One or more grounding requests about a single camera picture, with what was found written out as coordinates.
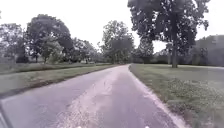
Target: white sky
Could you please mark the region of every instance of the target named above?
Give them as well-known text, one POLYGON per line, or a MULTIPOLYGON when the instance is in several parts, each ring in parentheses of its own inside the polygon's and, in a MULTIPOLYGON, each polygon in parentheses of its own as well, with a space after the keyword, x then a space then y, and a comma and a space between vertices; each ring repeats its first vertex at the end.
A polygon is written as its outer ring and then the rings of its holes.
MULTIPOLYGON (((101 42, 103 26, 110 20, 123 21, 131 30, 131 14, 128 0, 0 0, 2 11, 0 23, 26 24, 38 14, 48 14, 61 19, 69 28, 72 37, 88 40, 97 46, 101 42)), ((199 30, 197 39, 215 34, 224 34, 224 0, 211 0, 206 19, 208 31, 199 30)), ((135 32, 135 45, 139 38, 135 32)), ((165 48, 164 43, 154 43, 154 52, 165 48)))

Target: paved road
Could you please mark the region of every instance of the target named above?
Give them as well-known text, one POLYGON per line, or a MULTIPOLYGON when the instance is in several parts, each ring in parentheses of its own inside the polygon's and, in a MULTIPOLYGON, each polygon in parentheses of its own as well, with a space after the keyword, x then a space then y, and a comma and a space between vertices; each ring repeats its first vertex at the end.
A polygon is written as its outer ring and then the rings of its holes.
POLYGON ((176 128, 128 65, 7 98, 13 128, 176 128))

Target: green lawn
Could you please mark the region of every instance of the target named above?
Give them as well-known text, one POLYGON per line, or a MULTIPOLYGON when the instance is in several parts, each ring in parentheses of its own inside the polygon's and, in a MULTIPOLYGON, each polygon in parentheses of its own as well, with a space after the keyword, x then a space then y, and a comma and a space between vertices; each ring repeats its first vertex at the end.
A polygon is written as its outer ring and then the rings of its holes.
POLYGON ((113 66, 104 65, 0 75, 0 98, 113 66))
POLYGON ((224 127, 224 69, 133 64, 130 70, 193 128, 224 127))

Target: treeline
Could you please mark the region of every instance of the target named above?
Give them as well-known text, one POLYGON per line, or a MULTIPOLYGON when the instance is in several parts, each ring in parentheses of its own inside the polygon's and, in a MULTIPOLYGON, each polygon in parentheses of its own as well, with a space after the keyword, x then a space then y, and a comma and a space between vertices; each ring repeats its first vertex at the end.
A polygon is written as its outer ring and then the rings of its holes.
POLYGON ((17 63, 98 61, 89 41, 71 38, 60 19, 44 14, 32 18, 26 29, 16 23, 0 25, 0 38, 1 57, 17 63))
POLYGON ((72 38, 67 26, 56 17, 39 14, 23 29, 16 23, 0 25, 0 57, 16 63, 43 62, 131 62, 134 38, 123 22, 104 27, 99 49, 87 40, 72 38))
MULTIPOLYGON (((178 63, 198 66, 224 66, 224 35, 204 37, 196 41, 185 54, 179 54, 178 63)), ((168 64, 170 47, 153 55, 150 63, 168 64)))

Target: bush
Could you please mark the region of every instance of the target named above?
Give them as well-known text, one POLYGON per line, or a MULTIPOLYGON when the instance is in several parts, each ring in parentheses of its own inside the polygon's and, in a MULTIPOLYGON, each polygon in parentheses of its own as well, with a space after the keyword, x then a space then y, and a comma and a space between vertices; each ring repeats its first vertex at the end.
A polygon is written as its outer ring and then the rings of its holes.
POLYGON ((29 58, 27 56, 19 56, 16 59, 16 63, 29 63, 29 58))

